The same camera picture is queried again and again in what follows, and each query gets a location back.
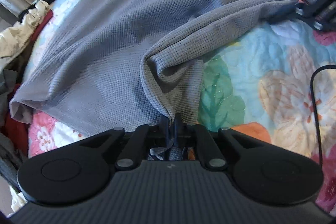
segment black cable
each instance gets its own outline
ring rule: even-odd
[[[314,95],[314,78],[315,76],[322,70],[325,69],[336,69],[336,65],[326,65],[318,68],[316,71],[314,71],[313,75],[310,78],[310,93],[311,93],[311,100],[312,100],[312,106],[314,111],[314,118],[315,118],[315,126],[316,126],[316,136],[317,136],[317,143],[319,147],[319,160],[320,160],[320,166],[322,168],[323,166],[323,155],[322,155],[322,142],[321,142],[321,132],[320,132],[320,123],[319,123],[319,116],[317,113],[317,106],[315,101],[315,95]]]

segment gray waffle-textured fabric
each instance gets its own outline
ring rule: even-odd
[[[296,0],[81,0],[11,101],[93,135],[197,118],[203,54]]]

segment bed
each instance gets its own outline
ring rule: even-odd
[[[57,0],[54,16],[35,42],[24,80],[80,0]],[[336,62],[336,33],[318,33],[300,21],[266,22],[204,57],[198,122],[209,130],[231,127],[319,161],[309,81],[316,68]],[[324,155],[324,185],[316,203],[336,215],[336,72],[316,78]],[[81,132],[35,111],[29,157],[83,139]]]

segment ribbed black surface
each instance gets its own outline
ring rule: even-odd
[[[28,204],[11,217],[15,224],[324,224],[330,217],[313,203],[271,207],[240,194],[224,173],[198,161],[143,161],[118,172],[95,198],[67,208]]]

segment floral bedspread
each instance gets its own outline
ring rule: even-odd
[[[263,23],[205,58],[198,120],[231,127],[319,162],[310,78],[336,61],[336,33],[303,22]],[[336,70],[314,80],[324,185],[316,203],[336,214]]]

